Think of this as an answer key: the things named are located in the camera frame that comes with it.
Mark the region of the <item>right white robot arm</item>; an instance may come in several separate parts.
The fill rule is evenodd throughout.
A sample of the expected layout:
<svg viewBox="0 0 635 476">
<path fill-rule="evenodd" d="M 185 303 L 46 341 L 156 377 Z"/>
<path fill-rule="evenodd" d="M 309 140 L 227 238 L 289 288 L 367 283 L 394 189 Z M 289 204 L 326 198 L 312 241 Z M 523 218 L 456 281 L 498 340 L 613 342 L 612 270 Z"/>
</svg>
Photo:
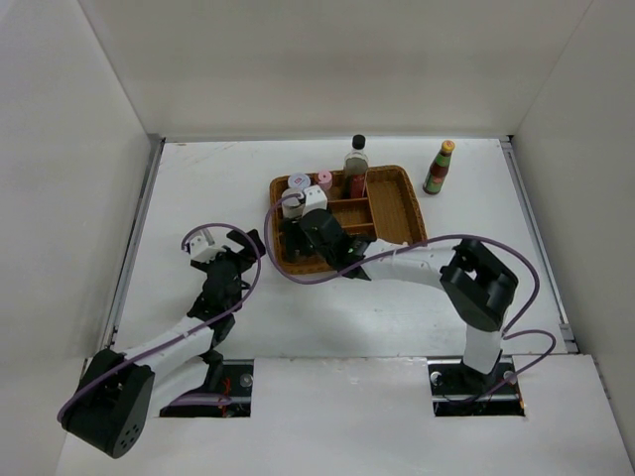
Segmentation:
<svg viewBox="0 0 635 476">
<path fill-rule="evenodd" d="M 464 238 L 450 248 L 408 248 L 350 235 L 325 209 L 286 223 L 283 230 L 293 254 L 319 256 L 348 279 L 412 283 L 445 292 L 466 325 L 460 381 L 475 393 L 495 382 L 502 325 L 518 278 L 480 241 Z"/>
</svg>

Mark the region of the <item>white-lid dark jam jar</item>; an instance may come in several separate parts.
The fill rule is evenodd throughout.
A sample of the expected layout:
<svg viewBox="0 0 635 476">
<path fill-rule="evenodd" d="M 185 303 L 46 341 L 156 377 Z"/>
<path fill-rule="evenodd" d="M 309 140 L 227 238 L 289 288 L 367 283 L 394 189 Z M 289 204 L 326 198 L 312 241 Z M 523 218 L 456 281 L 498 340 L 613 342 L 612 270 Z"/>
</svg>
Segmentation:
<svg viewBox="0 0 635 476">
<path fill-rule="evenodd" d="M 287 185 L 289 193 L 303 193 L 307 187 L 312 185 L 312 179 L 307 174 L 295 173 L 288 177 Z"/>
</svg>

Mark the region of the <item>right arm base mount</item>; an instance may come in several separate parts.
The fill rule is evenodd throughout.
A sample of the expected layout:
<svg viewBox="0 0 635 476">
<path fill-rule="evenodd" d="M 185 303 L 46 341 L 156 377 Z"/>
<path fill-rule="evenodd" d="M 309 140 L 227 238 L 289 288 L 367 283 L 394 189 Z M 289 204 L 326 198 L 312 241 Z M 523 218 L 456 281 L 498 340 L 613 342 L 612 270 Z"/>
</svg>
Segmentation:
<svg viewBox="0 0 635 476">
<path fill-rule="evenodd" d="M 436 417 L 523 417 L 515 366 L 503 358 L 487 375 L 460 360 L 430 360 L 429 382 Z"/>
</svg>

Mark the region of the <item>pink-cap spice jar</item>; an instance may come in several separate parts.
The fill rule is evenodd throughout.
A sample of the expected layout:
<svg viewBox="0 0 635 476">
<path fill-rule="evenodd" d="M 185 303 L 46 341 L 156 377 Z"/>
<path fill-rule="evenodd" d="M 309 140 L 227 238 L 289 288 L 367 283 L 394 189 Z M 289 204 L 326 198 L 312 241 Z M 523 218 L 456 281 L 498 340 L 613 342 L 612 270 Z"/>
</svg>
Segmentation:
<svg viewBox="0 0 635 476">
<path fill-rule="evenodd" d="M 320 171 L 317 173 L 317 185 L 324 191 L 332 187 L 332 173 L 330 171 Z"/>
</svg>

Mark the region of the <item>silver-cap blue-label jar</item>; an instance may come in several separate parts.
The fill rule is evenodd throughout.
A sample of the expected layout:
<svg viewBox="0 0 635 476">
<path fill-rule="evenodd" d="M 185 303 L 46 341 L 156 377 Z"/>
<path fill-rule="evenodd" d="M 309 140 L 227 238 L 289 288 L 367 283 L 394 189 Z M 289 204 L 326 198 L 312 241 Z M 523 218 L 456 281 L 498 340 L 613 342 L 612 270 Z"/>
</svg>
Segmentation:
<svg viewBox="0 0 635 476">
<path fill-rule="evenodd" d="M 303 215 L 305 196 L 302 189 L 289 187 L 282 193 L 282 198 L 281 209 L 284 219 L 294 220 Z"/>
</svg>

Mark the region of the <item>tall red-label glass bottle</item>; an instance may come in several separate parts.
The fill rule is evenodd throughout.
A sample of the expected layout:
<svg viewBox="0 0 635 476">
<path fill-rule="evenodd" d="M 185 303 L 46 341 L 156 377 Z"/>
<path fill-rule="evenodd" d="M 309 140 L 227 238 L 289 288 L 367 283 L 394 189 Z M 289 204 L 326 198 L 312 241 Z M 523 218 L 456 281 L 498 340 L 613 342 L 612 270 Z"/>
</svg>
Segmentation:
<svg viewBox="0 0 635 476">
<path fill-rule="evenodd" d="M 366 137 L 356 134 L 352 137 L 351 152 L 344 158 L 343 193 L 344 198 L 363 198 L 366 193 L 366 179 L 369 168 L 365 152 Z"/>
</svg>

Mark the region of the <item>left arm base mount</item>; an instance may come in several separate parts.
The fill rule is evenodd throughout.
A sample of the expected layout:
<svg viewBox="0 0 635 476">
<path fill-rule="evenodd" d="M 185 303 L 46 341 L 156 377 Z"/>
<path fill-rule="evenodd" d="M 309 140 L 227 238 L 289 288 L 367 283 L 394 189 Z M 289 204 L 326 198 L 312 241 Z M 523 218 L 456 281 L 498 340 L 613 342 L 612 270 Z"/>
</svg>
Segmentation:
<svg viewBox="0 0 635 476">
<path fill-rule="evenodd" d="M 239 418 L 250 417 L 255 365 L 253 359 L 225 359 L 216 350 L 202 357 L 206 374 L 161 408 L 158 417 Z"/>
</svg>

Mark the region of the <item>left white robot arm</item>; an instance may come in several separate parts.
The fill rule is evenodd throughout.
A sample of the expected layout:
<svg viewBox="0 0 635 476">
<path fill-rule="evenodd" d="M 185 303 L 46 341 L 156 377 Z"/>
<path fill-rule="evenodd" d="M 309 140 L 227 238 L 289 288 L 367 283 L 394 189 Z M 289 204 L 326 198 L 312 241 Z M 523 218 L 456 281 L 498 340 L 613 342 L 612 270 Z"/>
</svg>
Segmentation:
<svg viewBox="0 0 635 476">
<path fill-rule="evenodd" d="M 192 390 L 205 396 L 219 390 L 222 358 L 215 349 L 253 292 L 244 273 L 260 271 L 266 254 L 257 230 L 233 225 L 227 230 L 240 250 L 215 245 L 205 225 L 184 238 L 190 265 L 205 275 L 192 307 L 174 327 L 142 345 L 97 352 L 58 413 L 65 431 L 117 459 L 136 444 L 148 417 Z"/>
</svg>

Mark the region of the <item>green-label red sauce bottle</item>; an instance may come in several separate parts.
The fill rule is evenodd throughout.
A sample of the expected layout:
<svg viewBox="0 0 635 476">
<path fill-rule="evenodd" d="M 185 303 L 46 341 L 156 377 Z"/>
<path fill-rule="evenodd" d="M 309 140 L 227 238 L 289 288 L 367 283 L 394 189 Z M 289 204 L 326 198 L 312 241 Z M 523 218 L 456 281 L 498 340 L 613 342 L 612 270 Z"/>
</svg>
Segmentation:
<svg viewBox="0 0 635 476">
<path fill-rule="evenodd" d="M 432 161 L 426 179 L 424 180 L 423 191 L 426 194 L 435 195 L 441 192 L 449 171 L 454 149 L 454 141 L 445 140 L 442 142 L 440 150 Z"/>
</svg>

